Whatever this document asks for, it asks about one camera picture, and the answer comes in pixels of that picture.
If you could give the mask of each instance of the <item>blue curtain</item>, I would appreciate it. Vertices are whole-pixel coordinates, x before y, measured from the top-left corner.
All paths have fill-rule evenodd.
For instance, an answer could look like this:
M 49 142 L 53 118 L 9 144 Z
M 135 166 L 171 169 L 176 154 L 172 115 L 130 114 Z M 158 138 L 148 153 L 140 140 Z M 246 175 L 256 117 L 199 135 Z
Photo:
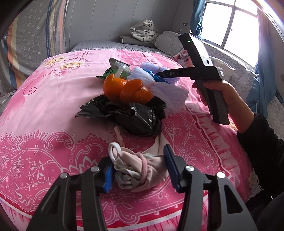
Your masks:
M 193 11 L 190 19 L 190 30 L 195 37 L 201 40 L 202 18 L 206 0 L 193 0 Z
M 274 96 L 277 96 L 281 103 L 283 103 L 283 99 L 275 84 L 274 52 L 269 33 L 269 24 L 271 22 L 259 9 L 258 23 L 259 51 L 258 62 L 255 68 L 257 77 L 253 80 L 246 103 L 253 112 L 261 113 L 267 118 L 267 106 Z

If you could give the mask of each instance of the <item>pillow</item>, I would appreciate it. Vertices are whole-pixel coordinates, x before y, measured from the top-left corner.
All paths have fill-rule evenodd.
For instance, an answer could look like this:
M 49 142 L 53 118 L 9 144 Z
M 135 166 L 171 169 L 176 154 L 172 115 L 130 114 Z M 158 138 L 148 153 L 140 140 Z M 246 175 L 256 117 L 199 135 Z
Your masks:
M 220 59 L 217 59 L 211 56 L 210 56 L 210 59 L 214 66 L 220 67 L 223 69 L 225 80 L 228 82 L 236 69 L 232 68 L 230 65 L 228 65 L 227 63 L 225 63 L 224 61 Z
M 158 36 L 154 45 L 157 49 L 172 57 L 183 49 L 183 46 L 178 39 L 179 35 L 180 34 L 178 33 L 165 30 Z
M 131 36 L 119 36 L 118 42 L 123 43 L 123 44 L 130 44 L 130 45 L 138 45 L 138 46 L 156 48 L 153 43 L 143 42 L 143 41 L 140 41 L 140 40 L 133 38 Z

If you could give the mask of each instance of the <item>pink bedspread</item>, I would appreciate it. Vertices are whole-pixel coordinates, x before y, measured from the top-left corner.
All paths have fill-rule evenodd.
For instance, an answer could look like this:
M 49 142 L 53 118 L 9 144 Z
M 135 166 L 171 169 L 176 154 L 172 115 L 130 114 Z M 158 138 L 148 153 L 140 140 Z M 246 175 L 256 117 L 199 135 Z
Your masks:
M 150 53 L 126 50 L 77 51 L 54 56 L 23 83 L 0 117 L 0 201 L 11 220 L 24 231 L 36 207 L 61 172 L 79 174 L 107 156 L 116 140 L 114 123 L 75 115 L 79 106 L 103 93 L 97 79 L 113 57 L 132 67 L 152 62 L 179 68 L 173 60 Z M 188 164 L 209 174 L 222 171 L 246 201 L 250 194 L 252 167 L 238 143 L 233 124 L 215 124 L 192 80 L 177 84 L 189 90 L 187 104 L 176 116 L 163 120 L 163 134 Z M 150 147 L 155 137 L 140 138 L 121 129 L 125 146 L 134 152 Z M 109 229 L 169 230 L 177 227 L 184 194 L 177 194 L 169 178 L 139 193 L 116 184 L 101 196 Z M 208 200 L 204 193 L 203 223 Z M 82 230 L 78 203 L 77 224 Z

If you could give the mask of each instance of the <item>orange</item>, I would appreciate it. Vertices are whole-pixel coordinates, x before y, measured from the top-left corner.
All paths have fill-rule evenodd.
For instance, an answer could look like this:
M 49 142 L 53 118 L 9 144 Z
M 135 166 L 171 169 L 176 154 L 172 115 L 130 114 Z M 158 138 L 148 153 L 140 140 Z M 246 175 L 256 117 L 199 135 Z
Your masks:
M 152 93 L 143 86 L 143 81 L 140 79 L 129 80 L 122 87 L 120 93 L 120 100 L 126 105 L 128 105 L 130 102 L 146 104 L 152 98 Z
M 107 76 L 103 85 L 105 96 L 113 103 L 119 102 L 120 92 L 126 83 L 124 79 L 114 78 L 114 74 Z

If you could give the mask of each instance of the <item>white cloth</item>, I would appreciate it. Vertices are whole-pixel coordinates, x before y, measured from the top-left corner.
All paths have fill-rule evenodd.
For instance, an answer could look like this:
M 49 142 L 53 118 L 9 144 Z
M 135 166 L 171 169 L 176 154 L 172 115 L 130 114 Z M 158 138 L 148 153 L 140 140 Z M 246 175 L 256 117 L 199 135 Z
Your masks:
M 124 145 L 118 127 L 115 132 L 117 140 Z M 119 187 L 140 192 L 166 180 L 168 171 L 163 157 L 166 144 L 168 141 L 163 134 L 158 135 L 154 145 L 142 153 L 134 153 L 116 142 L 110 143 L 108 154 L 116 170 L 115 179 Z

